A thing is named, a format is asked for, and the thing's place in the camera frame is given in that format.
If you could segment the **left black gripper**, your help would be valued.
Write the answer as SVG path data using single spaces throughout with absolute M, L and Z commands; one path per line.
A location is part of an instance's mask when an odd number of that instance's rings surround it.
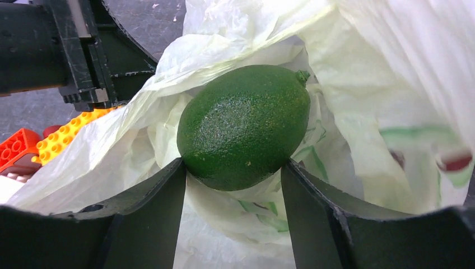
M 126 103 L 157 61 L 104 1 L 1 2 L 1 95 L 58 88 L 79 112 Z

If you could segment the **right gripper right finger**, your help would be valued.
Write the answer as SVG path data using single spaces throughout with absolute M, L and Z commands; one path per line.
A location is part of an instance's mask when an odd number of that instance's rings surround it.
M 405 214 L 351 196 L 290 160 L 281 182 L 297 268 L 473 268 L 474 208 Z

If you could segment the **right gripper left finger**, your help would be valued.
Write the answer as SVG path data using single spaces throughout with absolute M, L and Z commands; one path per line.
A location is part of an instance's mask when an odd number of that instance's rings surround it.
M 155 175 L 79 212 L 1 207 L 2 268 L 172 268 L 185 192 L 175 159 Z

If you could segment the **fake green lime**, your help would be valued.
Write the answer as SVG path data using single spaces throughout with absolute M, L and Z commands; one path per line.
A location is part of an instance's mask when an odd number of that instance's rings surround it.
M 278 171 L 303 140 L 307 71 L 251 65 L 210 81 L 186 105 L 177 147 L 188 172 L 218 191 L 250 188 Z

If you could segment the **green avocado plastic bag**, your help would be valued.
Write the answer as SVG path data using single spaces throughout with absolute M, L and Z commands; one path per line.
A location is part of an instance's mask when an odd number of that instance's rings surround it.
M 124 108 L 89 125 L 68 160 L 41 169 L 8 202 L 78 210 L 164 167 L 190 90 L 249 64 L 308 67 L 313 110 L 299 158 L 358 199 L 410 213 L 460 204 L 473 165 L 474 5 L 469 1 L 187 1 L 183 36 Z M 80 156 L 73 167 L 73 154 Z

